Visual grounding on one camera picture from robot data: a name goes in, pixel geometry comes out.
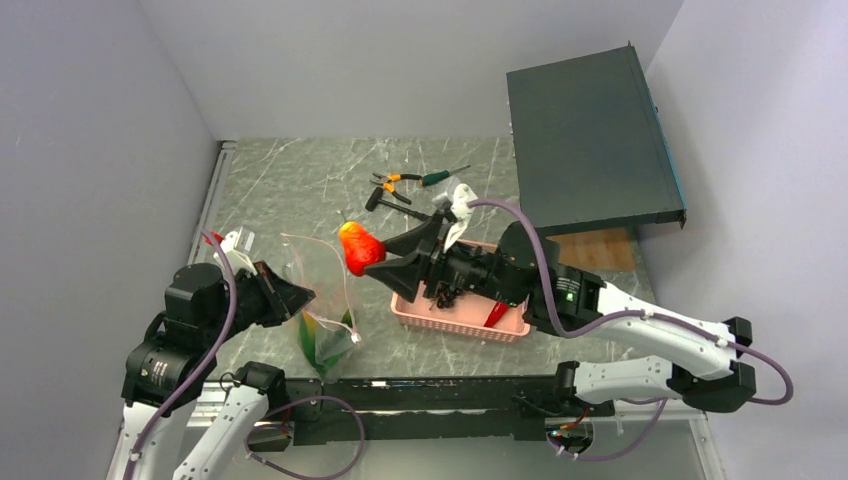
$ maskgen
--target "white plastic connector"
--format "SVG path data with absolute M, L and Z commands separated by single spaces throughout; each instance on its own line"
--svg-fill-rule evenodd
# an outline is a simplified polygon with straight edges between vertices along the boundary
M 250 260 L 250 257 L 247 256 L 247 254 L 236 250 L 236 245 L 238 245 L 239 242 L 239 235 L 240 233 L 237 230 L 233 230 L 228 233 L 221 242 L 221 250 L 224 251 L 224 255 L 226 255 L 227 260 L 230 261 L 230 266 L 233 267 L 233 273 L 238 273 L 240 270 L 244 269 L 256 275 L 256 267 L 253 266 L 253 261 Z M 224 268 L 224 264 L 221 263 L 221 259 L 218 257 L 217 252 L 212 255 L 212 258 L 215 259 L 215 262 L 221 268 Z

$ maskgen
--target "green screwdriver handle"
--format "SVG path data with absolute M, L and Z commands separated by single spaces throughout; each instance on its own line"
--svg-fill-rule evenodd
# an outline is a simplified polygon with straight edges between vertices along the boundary
M 464 167 L 457 168 L 456 170 L 454 170 L 452 172 L 449 171 L 449 170 L 442 170 L 441 172 L 428 173 L 427 175 L 424 175 L 423 177 L 421 177 L 421 186 L 429 187 L 430 185 L 435 185 L 435 184 L 441 182 L 442 180 L 450 177 L 451 175 L 453 175 L 453 174 L 455 174 L 455 173 L 457 173 L 461 170 L 465 170 L 466 168 L 469 168 L 470 166 L 471 165 L 466 165 Z

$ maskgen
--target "plastic basket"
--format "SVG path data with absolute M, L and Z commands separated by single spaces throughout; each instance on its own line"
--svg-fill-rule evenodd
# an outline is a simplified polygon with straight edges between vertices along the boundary
M 493 245 L 476 242 L 464 243 L 494 249 Z M 423 290 L 424 284 L 422 283 L 418 288 L 418 295 L 412 303 L 400 298 L 396 293 L 392 295 L 392 313 L 397 315 L 401 325 L 441 330 L 506 343 L 517 342 L 521 337 L 530 333 L 530 325 L 521 318 L 526 303 L 510 308 L 494 327 L 486 328 L 483 324 L 486 323 L 489 312 L 495 306 L 494 300 L 479 295 L 465 294 L 456 299 L 453 308 L 438 309 L 431 308 L 432 300 L 422 296 Z

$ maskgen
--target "marble tabletop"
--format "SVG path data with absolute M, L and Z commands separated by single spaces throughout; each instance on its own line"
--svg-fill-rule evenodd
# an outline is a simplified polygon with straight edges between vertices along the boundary
M 463 165 L 459 177 L 480 197 L 518 203 L 510 138 L 293 138 L 239 141 L 215 221 L 217 231 L 245 225 L 257 233 L 251 251 L 275 270 L 286 258 L 281 236 L 310 236 L 337 246 L 342 218 L 361 223 L 377 238 L 389 238 L 418 224 L 385 206 L 365 211 L 374 185 L 372 172 L 430 173 Z M 432 211 L 437 187 L 402 182 L 399 191 L 419 211 Z M 490 207 L 474 211 L 463 238 L 496 243 L 514 218 Z M 597 271 L 605 280 L 646 301 L 653 292 L 635 240 L 635 271 Z M 211 254 L 206 259 L 211 261 Z M 609 362 L 640 356 L 615 342 L 565 340 L 531 332 L 515 344 L 433 330 L 404 327 L 389 310 L 391 291 L 367 277 L 352 279 L 361 301 L 357 325 L 363 343 L 337 368 L 344 377 L 420 377 L 453 375 L 553 374 L 566 360 Z M 315 377 L 298 345 L 297 322 L 264 329 L 252 327 L 230 339 L 218 354 L 213 377 L 254 360 L 285 369 L 289 378 Z

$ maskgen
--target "purple cable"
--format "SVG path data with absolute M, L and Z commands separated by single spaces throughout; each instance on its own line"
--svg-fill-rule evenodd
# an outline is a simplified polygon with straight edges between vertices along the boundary
M 339 470 L 338 472 L 336 472 L 332 475 L 327 475 L 326 477 L 309 477 L 309 476 L 306 476 L 306 475 L 301 475 L 299 473 L 295 473 L 295 472 L 292 472 L 290 470 L 286 470 L 285 468 L 277 465 L 276 463 L 269 462 L 268 460 L 265 460 L 264 458 L 260 457 L 259 455 L 253 453 L 253 451 L 250 449 L 250 445 L 247 442 L 247 439 L 250 438 L 250 435 L 248 434 L 247 436 L 244 437 L 244 449 L 247 450 L 247 453 L 250 456 L 250 458 L 256 460 L 257 462 L 259 462 L 259 463 L 261 463 L 261 464 L 263 464 L 267 467 L 273 468 L 274 470 L 276 470 L 280 473 L 284 473 L 284 474 L 286 474 L 290 477 L 294 477 L 294 478 L 297 478 L 299 480 L 332 480 L 334 478 L 341 477 L 342 475 L 349 472 L 353 468 L 353 466 L 356 465 L 356 462 L 359 461 L 359 457 L 362 456 L 362 452 L 365 450 L 365 425 L 362 424 L 362 419 L 359 417 L 359 414 L 356 413 L 356 410 L 354 410 L 353 407 L 351 407 L 350 404 L 348 404 L 344 400 L 342 400 L 340 398 L 336 398 L 336 397 L 330 397 L 330 396 L 327 396 L 327 395 L 316 395 L 314 397 L 302 398 L 300 400 L 291 402 L 287 405 L 283 405 L 280 408 L 275 408 L 274 410 L 271 410 L 270 412 L 268 412 L 267 415 L 265 415 L 265 417 L 267 418 L 267 417 L 270 417 L 271 415 L 274 415 L 276 413 L 286 411 L 289 408 L 294 408 L 294 407 L 300 405 L 301 403 L 317 401 L 317 400 L 329 400 L 331 402 L 334 402 L 334 403 L 341 405 L 342 407 L 344 407 L 348 411 L 350 411 L 351 415 L 353 415 L 353 418 L 356 420 L 356 425 L 359 427 L 359 446 L 356 448 L 356 453 L 353 454 L 353 459 L 350 461 L 350 463 L 347 464 L 347 466 L 345 466 L 343 469 Z M 257 430 L 262 430 L 262 429 L 265 429 L 265 428 L 269 428 L 269 426 L 268 425 L 260 425 L 258 427 L 254 427 L 253 430 L 251 430 L 250 433 L 253 433 Z
M 230 296 L 230 304 L 227 308 L 227 317 L 224 319 L 224 326 L 221 327 L 221 333 L 218 334 L 218 338 L 215 339 L 215 343 L 212 344 L 212 347 L 209 348 L 209 351 L 206 352 L 206 356 L 203 357 L 203 360 L 197 365 L 197 367 L 192 370 L 188 377 L 174 390 L 174 393 L 171 394 L 164 402 L 162 402 L 162 406 L 160 406 L 154 413 L 153 416 L 150 417 L 150 420 L 147 421 L 147 425 L 141 430 L 141 433 L 138 434 L 138 438 L 130 449 L 130 456 L 133 454 L 138 454 L 139 458 L 141 458 L 141 448 L 144 446 L 144 441 L 147 439 L 147 436 L 150 435 L 151 430 L 156 425 L 156 422 L 162 418 L 162 415 L 171 408 L 171 405 L 177 401 L 188 387 L 193 384 L 200 375 L 206 370 L 206 367 L 209 366 L 209 363 L 215 358 L 215 354 L 218 353 L 218 349 L 221 348 L 221 345 L 224 344 L 224 341 L 227 340 L 227 334 L 230 332 L 230 328 L 233 326 L 233 319 L 236 316 L 236 306 L 238 305 L 236 299 L 236 276 L 233 273 L 233 267 L 230 265 L 229 260 L 227 260 L 227 256 L 224 254 L 224 250 L 221 249 L 221 244 L 218 243 L 218 240 L 215 238 L 215 235 L 212 234 L 209 230 L 203 230 L 203 236 L 209 240 L 209 243 L 212 244 L 212 247 L 215 249 L 215 252 L 218 253 L 218 258 L 221 259 L 221 263 L 224 265 L 224 278 L 227 280 L 227 285 L 229 287 L 229 296 Z M 132 480 L 133 474 L 135 473 L 135 466 L 137 461 L 133 461 L 130 459 L 127 462 L 127 467 L 124 470 L 124 480 Z
M 539 240 L 539 235 L 536 233 L 536 228 L 530 223 L 530 219 L 527 218 L 526 215 L 515 205 L 511 205 L 504 200 L 494 199 L 494 198 L 479 198 L 477 200 L 473 200 L 468 202 L 468 206 L 471 208 L 480 207 L 480 206 L 492 206 L 502 208 L 504 210 L 509 211 L 521 222 L 521 225 L 524 227 L 524 230 L 527 231 L 527 236 L 530 238 L 530 243 L 533 245 L 533 253 L 536 255 L 536 263 L 539 266 L 539 277 L 542 280 L 542 293 L 545 297 L 545 306 L 548 309 L 548 316 L 551 318 L 551 325 L 553 325 L 554 329 L 557 333 L 563 338 L 577 338 L 581 335 L 591 332 L 592 330 L 600 327 L 601 325 L 615 320 L 617 318 L 622 317 L 633 317 L 633 316 L 644 316 L 644 310 L 622 310 L 620 312 L 613 312 L 607 315 L 604 315 L 600 318 L 595 319 L 594 321 L 584 325 L 576 330 L 566 331 L 562 326 L 562 321 L 559 319 L 559 315 L 557 315 L 556 311 L 556 301 L 554 300 L 554 292 L 551 287 L 551 275 L 548 273 L 547 268 L 543 268 L 546 265 L 545 261 L 545 253 L 542 250 L 542 242 Z M 681 328 L 689 330 L 690 332 L 696 333 L 711 342 L 718 342 L 721 338 L 718 335 L 714 335 L 706 330 L 702 330 L 694 325 L 690 325 L 688 322 L 685 322 L 679 318 L 672 317 L 671 315 L 666 315 L 663 313 L 654 313 L 653 318 L 658 320 L 663 320 L 668 323 L 673 323 Z M 750 347 L 746 347 L 744 345 L 740 345 L 736 342 L 727 342 L 727 346 L 742 353 L 747 353 L 754 358 L 762 360 L 767 363 L 770 367 L 774 368 L 775 371 L 780 375 L 780 378 L 783 380 L 783 383 L 786 386 L 786 392 L 782 397 L 777 399 L 765 399 L 765 398 L 751 398 L 748 400 L 751 403 L 758 403 L 761 405 L 783 405 L 792 399 L 792 396 L 795 393 L 795 387 L 792 383 L 792 379 L 789 377 L 789 373 L 784 369 L 779 363 L 773 360 L 768 355 L 764 353 L 760 353 Z
M 619 398 L 624 403 L 629 403 L 631 405 L 650 405 L 652 403 L 657 403 L 661 398 L 649 398 L 647 400 L 633 400 L 632 398 Z
M 653 417 L 651 417 L 651 420 L 648 422 L 647 425 L 645 425 L 645 428 L 642 429 L 642 433 L 640 433 L 639 436 L 636 437 L 636 440 L 633 440 L 633 442 L 628 445 L 627 448 L 615 453 L 610 453 L 609 455 L 577 455 L 575 453 L 569 452 L 568 450 L 563 450 L 563 453 L 568 454 L 569 456 L 571 456 L 571 458 L 575 460 L 583 460 L 585 462 L 606 462 L 608 460 L 617 460 L 629 454 L 633 450 L 636 450 L 636 448 L 641 445 L 646 438 L 648 438 L 648 434 L 651 433 L 651 430 L 654 429 L 654 427 L 657 425 L 657 422 L 660 420 L 660 415 L 662 415 L 662 411 L 663 409 L 665 409 L 665 404 L 667 401 L 668 399 L 666 398 L 660 400 L 660 406 L 657 407 L 657 412 L 654 414 Z M 551 444 L 551 446 L 554 447 L 557 452 L 559 452 L 559 447 L 555 445 L 553 441 L 551 441 L 550 437 L 548 437 L 548 443 Z

